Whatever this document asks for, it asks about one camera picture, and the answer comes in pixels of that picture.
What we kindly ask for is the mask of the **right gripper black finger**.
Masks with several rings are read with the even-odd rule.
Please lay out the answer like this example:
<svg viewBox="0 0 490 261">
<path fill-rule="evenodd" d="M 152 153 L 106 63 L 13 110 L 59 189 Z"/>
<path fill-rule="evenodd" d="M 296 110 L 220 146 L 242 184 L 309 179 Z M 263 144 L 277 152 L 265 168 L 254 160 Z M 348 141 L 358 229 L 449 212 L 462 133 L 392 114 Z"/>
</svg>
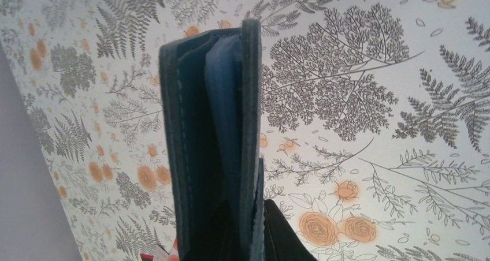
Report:
<svg viewBox="0 0 490 261">
<path fill-rule="evenodd" d="M 316 261 L 289 225 L 277 204 L 268 199 L 265 208 L 265 260 Z"/>
</svg>

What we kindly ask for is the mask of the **blue leather card holder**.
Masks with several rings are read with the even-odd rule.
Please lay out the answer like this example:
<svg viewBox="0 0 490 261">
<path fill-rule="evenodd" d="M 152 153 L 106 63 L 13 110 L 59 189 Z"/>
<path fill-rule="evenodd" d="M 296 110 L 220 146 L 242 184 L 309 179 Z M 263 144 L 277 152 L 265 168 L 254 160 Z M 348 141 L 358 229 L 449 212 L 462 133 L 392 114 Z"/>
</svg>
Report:
<svg viewBox="0 0 490 261">
<path fill-rule="evenodd" d="M 159 50 L 181 260 L 264 260 L 261 23 Z"/>
</svg>

